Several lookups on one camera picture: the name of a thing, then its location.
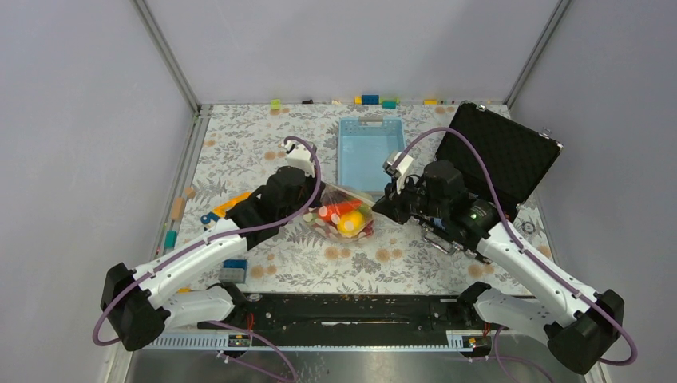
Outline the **orange carrot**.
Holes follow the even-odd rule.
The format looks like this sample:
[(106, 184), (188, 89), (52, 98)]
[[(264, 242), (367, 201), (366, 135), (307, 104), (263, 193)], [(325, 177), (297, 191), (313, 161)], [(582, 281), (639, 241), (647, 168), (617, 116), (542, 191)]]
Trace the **orange carrot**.
[(341, 215), (345, 215), (350, 211), (355, 211), (361, 206), (362, 201), (359, 199), (347, 200), (321, 206), (317, 210), (317, 214), (320, 219), (326, 222), (338, 223)]

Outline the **clear dotted zip bag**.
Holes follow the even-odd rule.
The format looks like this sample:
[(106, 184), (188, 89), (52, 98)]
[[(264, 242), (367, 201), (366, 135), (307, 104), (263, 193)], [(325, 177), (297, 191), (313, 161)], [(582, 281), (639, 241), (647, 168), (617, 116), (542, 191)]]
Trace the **clear dotted zip bag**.
[(309, 207), (303, 222), (324, 238), (339, 243), (364, 242), (374, 235), (373, 198), (353, 188), (325, 183), (319, 204)]

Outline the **yellow bell pepper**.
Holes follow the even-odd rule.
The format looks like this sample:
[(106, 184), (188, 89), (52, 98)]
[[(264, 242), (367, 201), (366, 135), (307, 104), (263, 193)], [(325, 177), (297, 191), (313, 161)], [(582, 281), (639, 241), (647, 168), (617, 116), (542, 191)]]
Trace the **yellow bell pepper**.
[(357, 235), (366, 226), (366, 218), (360, 211), (350, 211), (341, 215), (336, 226), (337, 231), (346, 237)]

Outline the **light blue plastic basket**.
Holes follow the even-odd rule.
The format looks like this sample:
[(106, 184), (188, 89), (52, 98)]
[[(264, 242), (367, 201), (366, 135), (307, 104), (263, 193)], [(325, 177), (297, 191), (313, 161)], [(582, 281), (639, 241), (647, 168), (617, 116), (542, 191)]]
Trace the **light blue plastic basket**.
[(402, 120), (397, 117), (346, 117), (338, 125), (338, 184), (383, 196), (390, 182), (383, 163), (392, 152), (405, 147)]

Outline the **black poker chip case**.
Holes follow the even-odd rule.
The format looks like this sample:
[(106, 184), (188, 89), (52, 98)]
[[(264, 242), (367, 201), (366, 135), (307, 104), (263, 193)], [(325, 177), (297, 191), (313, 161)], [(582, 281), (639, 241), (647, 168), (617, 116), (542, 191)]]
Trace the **black poker chip case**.
[(443, 241), (490, 263), (477, 250), (480, 238), (500, 217), (515, 220), (562, 147), (473, 102), (460, 104), (449, 126), (463, 138), (446, 133), (424, 167), (422, 180), (439, 217), (423, 221)]

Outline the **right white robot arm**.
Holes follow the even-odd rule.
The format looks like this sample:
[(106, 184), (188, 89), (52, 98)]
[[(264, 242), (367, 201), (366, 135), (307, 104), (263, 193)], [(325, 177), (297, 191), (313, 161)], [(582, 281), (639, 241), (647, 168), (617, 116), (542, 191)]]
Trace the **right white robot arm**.
[(620, 337), (624, 300), (573, 278), (539, 252), (501, 217), (493, 203), (468, 192), (448, 160), (427, 164), (421, 176), (413, 159), (392, 152), (383, 167), (391, 181), (373, 211), (398, 224), (415, 219), (443, 251), (466, 251), (510, 273), (536, 302), (511, 298), (488, 283), (475, 282), (457, 297), (465, 327), (483, 323), (519, 331), (548, 347), (559, 363), (585, 375)]

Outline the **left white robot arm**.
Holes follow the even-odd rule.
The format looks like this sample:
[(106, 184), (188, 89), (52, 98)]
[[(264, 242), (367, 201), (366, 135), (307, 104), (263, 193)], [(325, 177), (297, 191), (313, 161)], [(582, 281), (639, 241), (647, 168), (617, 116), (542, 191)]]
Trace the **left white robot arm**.
[(317, 148), (289, 136), (283, 140), (287, 165), (239, 201), (226, 215), (189, 243), (158, 259), (128, 268), (108, 269), (101, 295), (102, 314), (93, 329), (95, 345), (121, 343), (136, 351), (166, 330), (221, 321), (236, 328), (247, 320), (246, 304), (227, 288), (178, 291), (209, 267), (244, 255), (319, 201), (324, 189)]

